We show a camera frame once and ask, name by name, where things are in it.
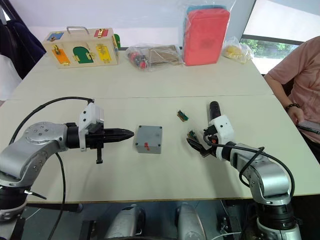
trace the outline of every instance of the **metal handle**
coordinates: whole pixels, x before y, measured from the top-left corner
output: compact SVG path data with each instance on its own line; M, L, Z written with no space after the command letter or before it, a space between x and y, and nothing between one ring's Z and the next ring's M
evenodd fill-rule
M69 31L69 29L84 29L84 30L86 31L86 33L87 33L88 35L90 35L88 29L87 29L85 26L67 26L67 27L66 27L66 31L68 32L68 34L71 34L71 32Z

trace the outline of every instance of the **dark jacket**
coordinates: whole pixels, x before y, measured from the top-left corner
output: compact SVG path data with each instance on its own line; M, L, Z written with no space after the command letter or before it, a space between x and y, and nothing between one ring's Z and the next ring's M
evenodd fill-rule
M17 20L0 21L0 54L10 58L23 79L46 53L42 44Z

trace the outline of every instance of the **black cable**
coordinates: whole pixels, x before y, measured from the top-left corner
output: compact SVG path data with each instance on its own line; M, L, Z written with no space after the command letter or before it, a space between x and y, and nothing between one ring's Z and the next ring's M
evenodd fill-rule
M58 158L58 160L60 162L60 166L61 166L62 182L63 182L63 197L62 197L62 203L61 203L61 208L60 208L58 218L56 219L55 224L50 232L48 240L51 240L52 236L55 233L55 230L56 230L56 228L59 224L59 221L61 219L62 213L64 212L64 206L65 206L65 202L66 202L66 176L65 176L65 170L64 170L64 163L62 162L62 159L61 159L59 153L56 153L55 155Z
M207 138L206 138L207 135L203 134L203 141L206 142L206 144L208 144L209 146L212 146L212 142L210 142Z
M29 113L28 116L26 116L26 117L22 120L22 122L19 124L19 126L18 126L18 127L16 128L16 130L14 131L14 134L13 134L11 140L10 140L9 145L12 144L12 143L15 141L15 139L16 139L19 131L21 130L21 128L24 126L24 124L25 124L34 114L36 114L37 112L39 112L40 110L44 109L46 106L48 106L48 105L50 105L50 104L53 104L53 103L56 103L56 102L59 102L59 101L62 101L62 100L70 100L70 99L74 99L74 100L85 100L85 101L88 102L88 104L95 102L95 100L92 99L92 98L81 97L81 96L65 96L65 97L60 97L60 98L56 98L56 99L53 99L53 100L51 100L51 101L48 101L48 102L46 102L46 103L38 106L36 109L34 109L31 113ZM65 176L64 164L63 164L63 162L62 162L62 159L61 159L59 153L56 153L55 155L56 155L56 157L58 158L58 160L59 160L59 162L60 162L60 166L61 166L62 183L63 183L63 197L62 197L62 203L61 203L61 208L60 208L60 212L59 212L58 218L57 218L57 220L56 220L56 222L55 222L55 224L54 224L54 226L53 226L53 228L52 228L52 230L51 230L51 233L50 233L50 235L49 235L49 237L48 237L48 240L50 240L50 239L52 238L52 236L53 236L53 234L54 234L54 232L55 232L55 230L56 230L56 228L57 228L57 226L58 226L58 224L59 224L59 221L60 221L60 219L61 219L61 216L62 216L62 213L63 213L63 210L64 210L65 202L66 202L66 176Z
M239 236L239 240L245 240L244 237L245 237L246 230L250 226L250 223L256 218L257 218L257 215L254 215L244 224L241 234Z
M216 143L211 143L210 145L213 146L213 147L238 149L238 150L243 150L243 151L252 152L252 153L257 153L259 151L259 150L255 150L255 149L251 149L251 148L247 148L247 147L242 147L242 146L233 146L233 145L216 144ZM292 172L290 171L290 169L282 161L280 161L279 159L275 158L274 156L271 156L270 154L267 154L265 152L261 152L260 154L263 155L263 156L266 156L267 158L270 158L270 159L274 160L275 162L277 162L288 173L288 175L290 177L290 181L291 181L290 197L292 198L294 196L294 193L295 193L296 185L295 185L294 176L293 176Z
M251 210L252 207L255 206L255 204L256 204L255 202L247 203L246 208L245 208L245 221L244 221L245 223L248 220L248 213L250 213L249 211Z
M95 100L92 99L92 98L81 97L81 96L65 96L65 97L60 97L60 98L56 98L56 99L54 99L54 100L48 101L48 102L46 102L45 104L42 104L42 105L38 106L35 110L33 110L28 116L26 116L26 117L22 120L22 122L19 124L19 126L18 126L18 127L16 128L16 130L14 131L14 134L13 134L11 140L10 140L9 145L12 144L12 143L15 141L15 139L16 139L19 131L20 131L21 128L23 127L23 125L24 125L34 114L36 114L37 112L39 112L40 110L44 109L46 106L48 106L48 105L50 105L50 104L53 104L53 103L56 103L56 102L59 102L59 101L62 101L62 100L68 100L68 99L85 100L85 101L88 102L88 104L95 102Z
M243 176L245 170L246 170L246 169L252 164L252 162L262 153L262 151L263 151L264 149L265 149L264 146L260 147L260 148L259 148L259 151L257 151L257 152L253 155L253 157L243 166L243 168L242 168L242 169L240 170L240 172L239 172L239 179L240 179L240 181L241 181L244 185L246 185L248 188L249 188L250 186L249 186L248 183L246 183L246 182L243 180L242 176Z

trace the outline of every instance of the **yellow door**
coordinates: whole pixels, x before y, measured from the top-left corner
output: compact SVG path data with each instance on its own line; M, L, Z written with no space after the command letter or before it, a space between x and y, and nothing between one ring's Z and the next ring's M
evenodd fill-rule
M108 64L111 62L111 57L110 57L107 46L103 44L98 44L96 46L96 51L98 52L99 58L101 59L101 61L103 61L105 64Z

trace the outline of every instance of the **red case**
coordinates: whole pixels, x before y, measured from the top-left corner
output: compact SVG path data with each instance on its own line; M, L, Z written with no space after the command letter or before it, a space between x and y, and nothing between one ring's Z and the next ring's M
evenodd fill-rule
M223 8L197 9L187 15L184 62L188 66L215 64L221 53L230 12Z

